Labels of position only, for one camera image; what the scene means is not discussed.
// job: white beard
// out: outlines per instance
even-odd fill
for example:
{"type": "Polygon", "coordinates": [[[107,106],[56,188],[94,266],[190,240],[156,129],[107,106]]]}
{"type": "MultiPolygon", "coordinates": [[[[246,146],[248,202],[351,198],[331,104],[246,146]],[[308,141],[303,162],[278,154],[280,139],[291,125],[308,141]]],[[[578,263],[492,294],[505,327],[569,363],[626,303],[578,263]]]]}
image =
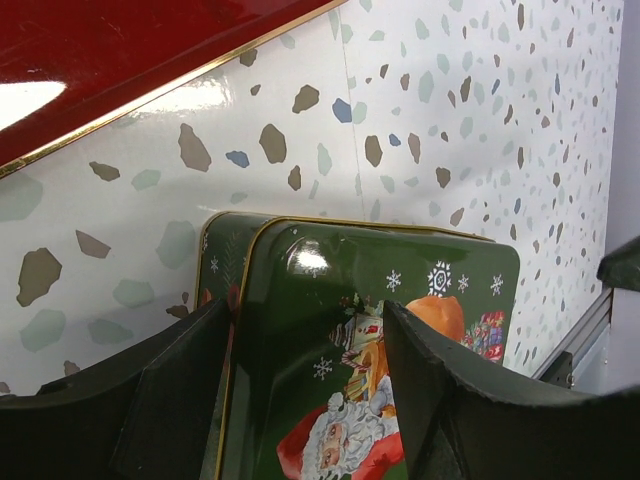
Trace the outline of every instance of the white beard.
{"type": "Polygon", "coordinates": [[[364,402],[348,404],[345,410],[346,415],[339,420],[344,432],[340,461],[334,467],[334,472],[339,478],[356,472],[376,442],[398,431],[395,418],[382,419],[374,415],[364,402]]]}

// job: santa hat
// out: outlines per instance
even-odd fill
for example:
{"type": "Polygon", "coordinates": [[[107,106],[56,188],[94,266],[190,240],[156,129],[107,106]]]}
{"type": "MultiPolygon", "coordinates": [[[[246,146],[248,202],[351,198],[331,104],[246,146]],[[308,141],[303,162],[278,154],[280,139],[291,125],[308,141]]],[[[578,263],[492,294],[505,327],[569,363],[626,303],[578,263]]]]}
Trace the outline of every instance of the santa hat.
{"type": "Polygon", "coordinates": [[[282,472],[290,480],[312,480],[320,477],[320,442],[324,439],[330,417],[344,403],[341,393],[334,393],[328,405],[323,405],[305,416],[283,438],[276,452],[282,472]]]}

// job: red tray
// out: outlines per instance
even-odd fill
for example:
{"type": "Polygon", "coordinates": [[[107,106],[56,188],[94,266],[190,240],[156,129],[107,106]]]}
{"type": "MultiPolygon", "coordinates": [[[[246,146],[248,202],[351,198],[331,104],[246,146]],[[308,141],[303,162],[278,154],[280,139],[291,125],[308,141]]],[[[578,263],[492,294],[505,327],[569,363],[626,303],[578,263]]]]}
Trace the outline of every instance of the red tray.
{"type": "Polygon", "coordinates": [[[0,178],[344,1],[0,0],[0,178]]]}

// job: santa claus illustration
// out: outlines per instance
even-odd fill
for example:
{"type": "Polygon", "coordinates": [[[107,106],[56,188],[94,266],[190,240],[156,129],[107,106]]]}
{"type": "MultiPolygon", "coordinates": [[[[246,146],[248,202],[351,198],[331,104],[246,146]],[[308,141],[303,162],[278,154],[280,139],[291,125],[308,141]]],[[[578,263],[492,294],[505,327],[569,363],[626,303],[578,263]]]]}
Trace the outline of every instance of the santa claus illustration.
{"type": "Polygon", "coordinates": [[[278,458],[291,480],[380,480],[404,460],[389,376],[370,401],[345,400],[334,393],[326,406],[305,418],[280,442],[278,458]]]}

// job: white speckled wall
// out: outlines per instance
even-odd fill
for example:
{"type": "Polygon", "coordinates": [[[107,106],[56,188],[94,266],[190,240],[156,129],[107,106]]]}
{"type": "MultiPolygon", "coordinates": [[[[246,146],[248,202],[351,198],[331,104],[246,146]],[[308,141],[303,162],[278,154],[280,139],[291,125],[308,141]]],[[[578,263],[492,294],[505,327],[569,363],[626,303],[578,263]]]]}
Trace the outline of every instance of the white speckled wall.
{"type": "Polygon", "coordinates": [[[351,0],[1,180],[0,392],[184,315],[227,209],[514,245],[532,373],[600,292],[622,6],[351,0]]]}

